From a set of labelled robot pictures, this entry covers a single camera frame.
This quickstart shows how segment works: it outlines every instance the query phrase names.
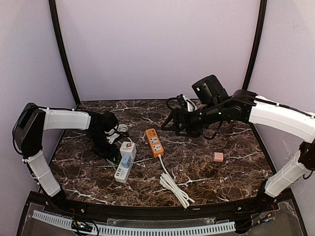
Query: white power adapter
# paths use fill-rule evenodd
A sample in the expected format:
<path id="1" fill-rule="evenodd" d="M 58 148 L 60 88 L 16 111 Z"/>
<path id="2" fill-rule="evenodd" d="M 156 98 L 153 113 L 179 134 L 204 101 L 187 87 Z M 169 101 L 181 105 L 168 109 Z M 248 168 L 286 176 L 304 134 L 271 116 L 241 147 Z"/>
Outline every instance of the white power adapter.
<path id="1" fill-rule="evenodd" d="M 122 159 L 118 165 L 118 168 L 115 172 L 115 180 L 117 182 L 126 183 L 128 176 L 130 174 L 133 162 L 136 158 L 136 145 L 131 142 L 123 142 L 120 147 L 120 153 Z"/>

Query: bundled cable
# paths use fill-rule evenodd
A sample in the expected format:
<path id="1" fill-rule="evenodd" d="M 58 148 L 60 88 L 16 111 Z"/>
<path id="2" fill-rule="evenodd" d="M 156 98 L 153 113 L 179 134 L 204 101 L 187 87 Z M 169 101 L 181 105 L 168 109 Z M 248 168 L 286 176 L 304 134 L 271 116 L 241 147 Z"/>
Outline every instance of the bundled cable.
<path id="1" fill-rule="evenodd" d="M 181 202 L 181 204 L 183 205 L 183 207 L 186 209 L 187 207 L 190 206 L 189 202 L 194 203 L 195 201 L 193 199 L 191 199 L 188 194 L 183 191 L 182 189 L 180 189 L 177 184 L 174 182 L 174 180 L 172 179 L 172 177 L 170 176 L 170 174 L 168 173 L 168 171 L 166 170 L 163 161 L 162 161 L 162 156 L 158 155 L 159 160 L 161 162 L 161 165 L 165 171 L 165 173 L 163 173 L 160 178 L 159 178 L 159 183 L 164 187 L 167 188 L 168 190 L 171 190 L 174 195 L 177 197 L 177 199 Z"/>

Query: white wall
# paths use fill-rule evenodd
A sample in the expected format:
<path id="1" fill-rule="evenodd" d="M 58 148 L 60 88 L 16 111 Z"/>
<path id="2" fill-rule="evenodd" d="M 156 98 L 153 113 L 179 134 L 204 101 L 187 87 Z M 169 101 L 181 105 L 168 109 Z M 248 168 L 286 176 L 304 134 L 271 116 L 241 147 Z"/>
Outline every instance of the white wall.
<path id="1" fill-rule="evenodd" d="M 1 1 L 0 71 L 0 235 L 13 236 L 30 190 L 38 188 L 13 149 L 11 129 L 28 102 L 74 107 L 48 1 Z M 60 131 L 44 135 L 47 160 L 60 135 Z"/>
<path id="2" fill-rule="evenodd" d="M 315 112 L 315 1 L 268 1 L 249 90 Z M 258 130 L 279 170 L 301 140 L 268 127 Z M 315 176 L 292 190 L 310 236 L 315 235 Z"/>
<path id="3" fill-rule="evenodd" d="M 193 96 L 215 74 L 241 88 L 259 0 L 57 0 L 82 100 Z"/>

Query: black pole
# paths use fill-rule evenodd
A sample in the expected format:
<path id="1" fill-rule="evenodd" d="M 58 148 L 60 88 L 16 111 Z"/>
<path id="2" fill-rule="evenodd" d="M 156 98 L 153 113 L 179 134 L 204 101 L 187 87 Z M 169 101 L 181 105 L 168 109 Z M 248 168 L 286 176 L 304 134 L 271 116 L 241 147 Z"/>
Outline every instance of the black pole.
<path id="1" fill-rule="evenodd" d="M 254 42 L 252 44 L 252 53 L 251 53 L 250 61 L 248 63 L 248 67 L 247 67 L 247 71 L 246 71 L 246 75 L 245 75 L 242 89 L 248 89 L 248 86 L 250 85 L 250 81 L 251 81 L 251 77 L 252 77 L 252 71 L 254 69 L 256 56 L 258 53 L 262 28 L 264 25 L 266 7 L 267 7 L 267 0 L 260 0 L 260 7 L 259 7 L 259 14 L 258 14 L 255 38 L 254 38 Z"/>
<path id="2" fill-rule="evenodd" d="M 56 0 L 49 0 L 49 7 L 50 7 L 51 19 L 53 21 L 53 26 L 54 26 L 54 31 L 55 31 L 57 45 L 59 48 L 61 61 L 63 62 L 64 72 L 65 72 L 65 75 L 67 77 L 73 99 L 74 99 L 76 105 L 78 106 L 78 105 L 80 105 L 81 101 L 79 98 L 77 88 L 75 87 L 75 83 L 74 83 L 74 80 L 73 80 L 73 77 L 71 74 L 68 58 L 67 58 L 67 55 L 65 53 L 65 48 L 64 48 L 64 44 L 63 44 L 63 36 L 61 34 L 61 29 L 60 29 L 60 24 L 59 24 L 59 19 L 58 19 Z"/>

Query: electrical socket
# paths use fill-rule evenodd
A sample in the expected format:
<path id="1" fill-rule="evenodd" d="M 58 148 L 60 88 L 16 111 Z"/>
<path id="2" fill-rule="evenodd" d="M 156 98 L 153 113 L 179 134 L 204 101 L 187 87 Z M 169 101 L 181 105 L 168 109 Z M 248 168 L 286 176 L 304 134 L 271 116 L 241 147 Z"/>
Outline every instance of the electrical socket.
<path id="1" fill-rule="evenodd" d="M 160 150 L 162 150 L 162 147 L 161 147 L 160 144 L 154 145 L 153 148 L 154 148 L 154 151 L 160 151 Z"/>
<path id="2" fill-rule="evenodd" d="M 157 137 L 150 138 L 150 141 L 153 144 L 158 143 L 158 138 Z"/>

